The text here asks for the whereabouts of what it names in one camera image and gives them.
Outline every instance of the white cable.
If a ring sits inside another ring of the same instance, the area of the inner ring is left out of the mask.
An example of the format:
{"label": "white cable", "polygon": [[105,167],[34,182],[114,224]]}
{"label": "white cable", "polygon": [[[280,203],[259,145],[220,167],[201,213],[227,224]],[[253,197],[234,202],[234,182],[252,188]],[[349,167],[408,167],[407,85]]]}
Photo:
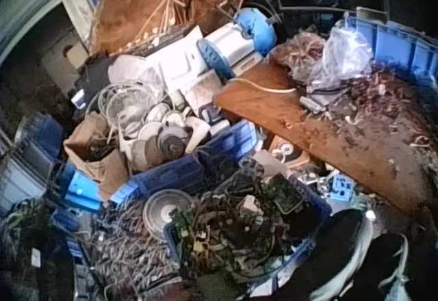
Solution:
{"label": "white cable", "polygon": [[257,89],[260,89],[260,90],[263,90],[263,91],[266,91],[266,92],[271,92],[271,93],[274,93],[274,94],[290,94],[290,93],[296,91],[296,88],[291,88],[291,89],[271,89],[271,88],[265,88],[265,87],[262,87],[262,86],[258,85],[255,82],[252,82],[251,80],[244,79],[243,77],[235,77],[233,79],[228,80],[228,82],[234,82],[234,81],[246,82],[246,83],[251,84],[253,87],[256,87]]}

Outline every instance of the plywood sheet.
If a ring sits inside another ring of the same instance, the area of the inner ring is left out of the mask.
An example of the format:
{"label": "plywood sheet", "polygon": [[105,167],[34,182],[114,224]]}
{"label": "plywood sheet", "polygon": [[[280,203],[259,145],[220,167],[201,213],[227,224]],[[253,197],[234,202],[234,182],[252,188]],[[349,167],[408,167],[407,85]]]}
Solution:
{"label": "plywood sheet", "polygon": [[[284,71],[267,64],[243,77],[268,88],[289,88]],[[365,125],[361,137],[338,135],[330,122],[307,118],[297,94],[273,94],[240,81],[223,88],[214,102],[331,164],[407,213],[430,195],[402,126],[395,135],[371,124]]]}

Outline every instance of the wire bundle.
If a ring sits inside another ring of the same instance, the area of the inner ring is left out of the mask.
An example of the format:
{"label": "wire bundle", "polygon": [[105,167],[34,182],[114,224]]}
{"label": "wire bundle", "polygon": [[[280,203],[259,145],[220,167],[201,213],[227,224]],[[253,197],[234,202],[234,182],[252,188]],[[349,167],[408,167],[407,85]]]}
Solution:
{"label": "wire bundle", "polygon": [[166,244],[154,239],[143,223],[143,206],[134,196],[95,220],[92,265],[107,285],[106,298],[111,292],[119,300],[137,299],[176,273]]}

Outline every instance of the black shoe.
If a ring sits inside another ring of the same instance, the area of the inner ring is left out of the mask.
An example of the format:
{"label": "black shoe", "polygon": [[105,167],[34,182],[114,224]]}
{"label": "black shoe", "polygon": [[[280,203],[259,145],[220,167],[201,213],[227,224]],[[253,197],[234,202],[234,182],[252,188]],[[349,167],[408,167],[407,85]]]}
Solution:
{"label": "black shoe", "polygon": [[377,237],[368,250],[352,287],[341,301],[387,301],[404,298],[402,277],[408,256],[408,241],[402,234]]}
{"label": "black shoe", "polygon": [[372,239],[371,222],[357,210],[336,213],[320,229],[309,258],[270,300],[327,301],[360,268]]}

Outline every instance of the cardboard box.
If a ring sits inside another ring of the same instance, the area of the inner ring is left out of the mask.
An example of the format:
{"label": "cardboard box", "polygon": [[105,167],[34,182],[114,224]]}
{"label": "cardboard box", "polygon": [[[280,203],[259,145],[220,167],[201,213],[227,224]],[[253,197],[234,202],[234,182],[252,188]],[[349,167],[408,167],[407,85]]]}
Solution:
{"label": "cardboard box", "polygon": [[106,139],[109,130],[105,118],[92,112],[64,140],[64,150],[76,169],[99,183],[99,195],[103,201],[109,200],[129,180],[126,159],[119,149],[114,149],[100,161],[87,161],[88,145],[95,140]]}

